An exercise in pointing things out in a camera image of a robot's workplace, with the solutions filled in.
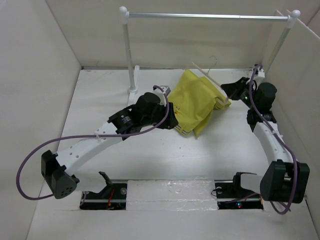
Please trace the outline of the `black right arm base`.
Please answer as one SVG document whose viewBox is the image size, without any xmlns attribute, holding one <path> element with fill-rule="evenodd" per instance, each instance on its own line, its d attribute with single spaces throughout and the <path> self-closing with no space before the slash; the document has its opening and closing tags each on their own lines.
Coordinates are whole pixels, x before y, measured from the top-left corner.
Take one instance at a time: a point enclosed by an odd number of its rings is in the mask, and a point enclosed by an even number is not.
<svg viewBox="0 0 320 240">
<path fill-rule="evenodd" d="M 261 179 L 255 173 L 237 172 L 232 179 L 216 179 L 211 195 L 219 210 L 263 210 Z"/>
</svg>

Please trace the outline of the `beige trouser hanger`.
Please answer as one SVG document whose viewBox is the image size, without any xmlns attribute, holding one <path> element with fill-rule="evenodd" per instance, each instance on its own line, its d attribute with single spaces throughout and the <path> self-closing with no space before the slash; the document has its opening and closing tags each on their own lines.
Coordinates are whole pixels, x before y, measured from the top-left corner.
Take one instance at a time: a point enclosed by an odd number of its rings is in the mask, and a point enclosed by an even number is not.
<svg viewBox="0 0 320 240">
<path fill-rule="evenodd" d="M 215 105 L 213 107 L 213 110 L 210 112 L 210 114 L 200 123 L 200 127 L 196 127 L 196 129 L 193 131 L 195 134 L 196 139 L 198 139 L 198 137 L 200 136 L 200 133 L 205 129 L 205 127 L 207 126 L 207 124 L 209 123 L 211 117 L 212 117 L 212 113 L 214 110 L 225 110 L 226 108 L 228 108 L 231 105 L 230 99 L 228 96 L 224 96 L 222 94 L 222 88 L 221 88 L 221 84 L 218 83 L 214 78 L 212 78 L 210 76 L 210 70 L 213 69 L 217 63 L 218 63 L 218 59 L 216 56 L 211 55 L 209 57 L 210 59 L 214 59 L 214 64 L 211 64 L 210 67 L 208 68 L 207 71 L 204 71 L 201 67 L 199 67 L 194 61 L 192 61 L 192 65 L 202 74 L 204 75 L 210 82 L 212 85 L 214 85 L 214 87 L 216 88 L 216 95 L 217 97 Z"/>
</svg>

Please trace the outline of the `yellow trousers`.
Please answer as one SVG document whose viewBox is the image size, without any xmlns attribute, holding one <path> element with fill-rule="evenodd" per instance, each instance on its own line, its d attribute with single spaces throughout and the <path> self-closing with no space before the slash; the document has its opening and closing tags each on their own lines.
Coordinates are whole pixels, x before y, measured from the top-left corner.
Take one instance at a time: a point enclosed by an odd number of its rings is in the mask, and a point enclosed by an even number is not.
<svg viewBox="0 0 320 240">
<path fill-rule="evenodd" d="M 199 77 L 191 70 L 183 72 L 168 100 L 178 125 L 175 129 L 181 135 L 200 133 L 209 124 L 215 110 L 224 110 L 231 102 L 206 77 Z"/>
</svg>

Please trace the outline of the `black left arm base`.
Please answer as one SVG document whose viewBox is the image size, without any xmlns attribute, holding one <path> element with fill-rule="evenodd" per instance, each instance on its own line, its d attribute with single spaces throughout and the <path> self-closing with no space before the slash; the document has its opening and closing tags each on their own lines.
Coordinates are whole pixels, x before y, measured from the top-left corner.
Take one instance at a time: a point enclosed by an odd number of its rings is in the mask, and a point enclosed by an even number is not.
<svg viewBox="0 0 320 240">
<path fill-rule="evenodd" d="M 83 191 L 79 208 L 81 210 L 126 210 L 128 181 L 111 180 L 108 175 L 100 171 L 105 181 L 105 187 L 99 192 Z"/>
</svg>

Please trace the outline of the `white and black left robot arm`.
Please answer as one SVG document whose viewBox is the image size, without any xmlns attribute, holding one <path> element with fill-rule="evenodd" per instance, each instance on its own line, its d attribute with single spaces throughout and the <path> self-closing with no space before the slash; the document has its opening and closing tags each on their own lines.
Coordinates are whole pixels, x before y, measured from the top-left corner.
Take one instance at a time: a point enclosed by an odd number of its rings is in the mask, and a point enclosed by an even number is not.
<svg viewBox="0 0 320 240">
<path fill-rule="evenodd" d="M 174 105 L 160 90 L 146 92 L 112 116 L 93 137 L 84 137 L 67 149 L 41 156 L 41 174 L 56 199 L 70 195 L 79 183 L 75 176 L 86 162 L 105 149 L 142 133 L 142 128 L 171 130 L 178 125 Z"/>
</svg>

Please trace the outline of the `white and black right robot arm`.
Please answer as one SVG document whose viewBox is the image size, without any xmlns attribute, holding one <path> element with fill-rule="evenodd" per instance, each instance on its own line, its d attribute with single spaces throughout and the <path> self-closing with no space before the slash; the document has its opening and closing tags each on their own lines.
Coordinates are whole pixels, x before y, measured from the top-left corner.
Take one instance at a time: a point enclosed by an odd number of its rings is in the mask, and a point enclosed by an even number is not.
<svg viewBox="0 0 320 240">
<path fill-rule="evenodd" d="M 272 104 L 277 88 L 269 83 L 250 83 L 242 77 L 234 83 L 221 85 L 222 90 L 233 101 L 241 100 L 248 106 L 246 120 L 259 140 L 269 167 L 259 183 L 262 198 L 272 202 L 299 204 L 303 201 L 310 168 L 306 163 L 294 160 L 279 133 Z"/>
</svg>

